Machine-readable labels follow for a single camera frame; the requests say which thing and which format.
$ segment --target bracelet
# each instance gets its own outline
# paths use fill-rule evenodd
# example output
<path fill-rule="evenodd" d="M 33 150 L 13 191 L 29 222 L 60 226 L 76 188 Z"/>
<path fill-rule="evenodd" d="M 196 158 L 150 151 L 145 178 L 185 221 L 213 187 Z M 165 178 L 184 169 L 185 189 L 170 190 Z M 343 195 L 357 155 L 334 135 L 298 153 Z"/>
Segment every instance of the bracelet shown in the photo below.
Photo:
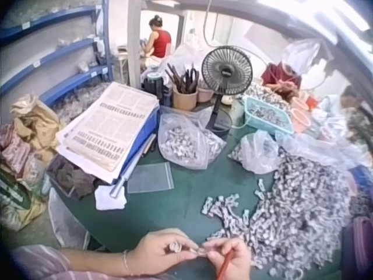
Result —
<path fill-rule="evenodd" d="M 124 263 L 124 266 L 129 274 L 129 276 L 133 276 L 133 274 L 130 272 L 129 268 L 128 268 L 128 264 L 127 264 L 127 253 L 128 253 L 128 250 L 124 250 L 123 254 L 122 254 L 122 260 L 123 260 L 123 263 Z"/>

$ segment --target red shirt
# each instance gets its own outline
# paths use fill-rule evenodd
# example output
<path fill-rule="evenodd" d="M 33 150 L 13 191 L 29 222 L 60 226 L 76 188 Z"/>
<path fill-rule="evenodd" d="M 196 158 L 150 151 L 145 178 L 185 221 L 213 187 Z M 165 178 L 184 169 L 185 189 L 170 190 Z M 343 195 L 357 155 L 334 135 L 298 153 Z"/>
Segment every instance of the red shirt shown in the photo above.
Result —
<path fill-rule="evenodd" d="M 280 62 L 278 65 L 269 64 L 266 71 L 262 74 L 263 85 L 277 84 L 279 80 L 283 82 L 293 82 L 297 88 L 301 87 L 302 77 L 288 75 Z"/>
<path fill-rule="evenodd" d="M 154 51 L 152 55 L 159 58 L 164 58 L 166 55 L 166 48 L 168 44 L 171 44 L 171 35 L 169 32 L 164 30 L 157 30 L 159 36 L 154 41 L 153 48 Z"/>

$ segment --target red pen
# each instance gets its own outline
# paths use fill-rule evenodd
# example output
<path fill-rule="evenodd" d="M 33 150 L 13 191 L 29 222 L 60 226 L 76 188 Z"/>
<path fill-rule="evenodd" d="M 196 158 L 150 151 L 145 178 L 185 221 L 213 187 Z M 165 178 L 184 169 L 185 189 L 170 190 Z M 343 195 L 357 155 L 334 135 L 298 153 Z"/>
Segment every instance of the red pen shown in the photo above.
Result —
<path fill-rule="evenodd" d="M 233 258 L 233 250 L 230 250 L 228 254 L 226 254 L 226 257 L 224 258 L 223 265 L 221 266 L 221 269 L 219 271 L 219 274 L 217 275 L 217 280 L 223 280 L 224 275 L 226 274 L 226 270 L 228 268 L 229 262 Z"/>

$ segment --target green table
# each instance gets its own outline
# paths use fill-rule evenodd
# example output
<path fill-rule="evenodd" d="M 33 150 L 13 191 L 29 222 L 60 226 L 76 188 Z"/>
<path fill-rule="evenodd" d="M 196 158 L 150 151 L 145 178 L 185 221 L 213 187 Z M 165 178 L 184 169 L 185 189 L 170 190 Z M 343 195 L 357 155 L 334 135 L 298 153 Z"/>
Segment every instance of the green table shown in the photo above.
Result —
<path fill-rule="evenodd" d="M 189 170 L 171 164 L 175 189 L 127 195 L 128 203 L 124 210 L 97 211 L 93 194 L 80 202 L 63 195 L 61 197 L 90 234 L 110 251 L 132 249 L 147 232 L 164 228 L 179 228 L 201 244 L 211 233 L 221 228 L 219 219 L 207 218 L 200 212 L 207 196 L 238 193 L 240 205 L 236 213 L 241 214 L 245 208 L 253 213 L 258 203 L 254 195 L 258 188 L 258 178 L 263 178 L 267 190 L 272 187 L 272 174 L 255 175 L 227 158 L 241 137 L 250 132 L 254 130 L 244 128 L 238 132 L 233 131 L 227 138 L 227 146 L 207 170 Z M 144 157 L 139 164 L 163 161 L 161 154 L 155 151 Z M 307 279 L 321 279 L 335 273 L 339 270 L 339 264 L 340 253 L 337 253 L 332 264 L 322 270 L 308 272 Z M 253 269 L 252 279 L 276 279 L 268 275 L 268 269 Z M 178 279 L 214 279 L 212 266 L 201 258 L 181 264 L 169 274 Z"/>

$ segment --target electric fan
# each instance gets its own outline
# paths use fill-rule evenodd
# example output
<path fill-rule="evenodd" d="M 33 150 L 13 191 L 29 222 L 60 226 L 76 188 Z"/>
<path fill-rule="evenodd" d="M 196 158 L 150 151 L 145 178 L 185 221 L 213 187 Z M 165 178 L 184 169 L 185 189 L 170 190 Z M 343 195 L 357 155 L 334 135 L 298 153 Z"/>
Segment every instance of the electric fan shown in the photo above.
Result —
<path fill-rule="evenodd" d="M 227 113 L 220 110 L 221 99 L 224 95 L 238 95 L 247 90 L 252 81 L 250 59 L 238 48 L 224 45 L 215 48 L 205 56 L 201 72 L 208 88 L 217 94 L 206 128 L 218 136 L 223 136 L 228 134 L 232 120 Z"/>

